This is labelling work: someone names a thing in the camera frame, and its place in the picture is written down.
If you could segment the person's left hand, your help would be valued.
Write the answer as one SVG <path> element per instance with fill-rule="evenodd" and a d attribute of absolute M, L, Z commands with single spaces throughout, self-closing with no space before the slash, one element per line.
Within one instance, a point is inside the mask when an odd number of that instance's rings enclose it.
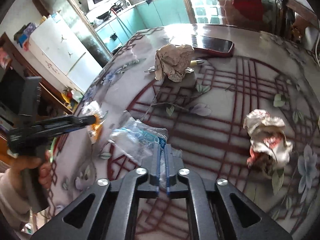
<path fill-rule="evenodd" d="M 39 172 L 38 181 L 44 189 L 49 189 L 52 183 L 50 175 L 51 164 L 49 159 L 51 154 L 49 151 L 45 153 L 45 161 L 38 157 L 19 156 L 15 159 L 10 167 L 9 179 L 13 188 L 19 194 L 25 194 L 22 181 L 22 171 L 25 169 L 36 169 Z"/>

